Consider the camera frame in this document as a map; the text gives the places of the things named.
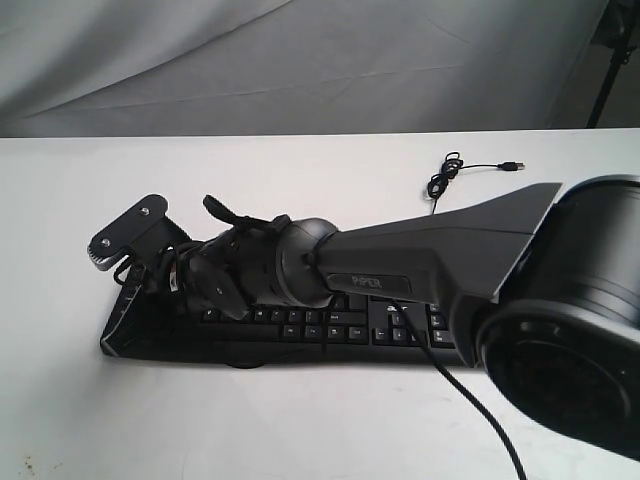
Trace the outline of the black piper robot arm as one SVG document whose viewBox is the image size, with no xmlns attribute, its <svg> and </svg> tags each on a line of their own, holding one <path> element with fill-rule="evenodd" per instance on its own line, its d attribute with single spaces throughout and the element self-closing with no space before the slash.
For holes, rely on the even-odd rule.
<svg viewBox="0 0 640 480">
<path fill-rule="evenodd" d="M 483 368 L 558 428 L 639 417 L 639 181 L 538 183 L 478 205 L 342 231 L 240 216 L 190 238 L 144 197 L 88 252 L 121 292 L 100 338 L 165 362 L 440 360 Z"/>
</svg>

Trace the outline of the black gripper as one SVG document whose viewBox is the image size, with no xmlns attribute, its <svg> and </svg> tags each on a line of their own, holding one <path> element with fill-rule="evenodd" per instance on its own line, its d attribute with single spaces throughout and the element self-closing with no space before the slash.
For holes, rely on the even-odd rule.
<svg viewBox="0 0 640 480">
<path fill-rule="evenodd" d="M 100 348 L 126 350 L 143 338 L 145 292 L 173 304 L 178 314 L 215 308 L 234 320 L 255 305 L 278 305 L 279 241 L 276 224 L 240 224 L 208 241 L 184 234 L 169 240 L 145 263 L 146 276 L 128 273 L 100 336 Z"/>
</svg>

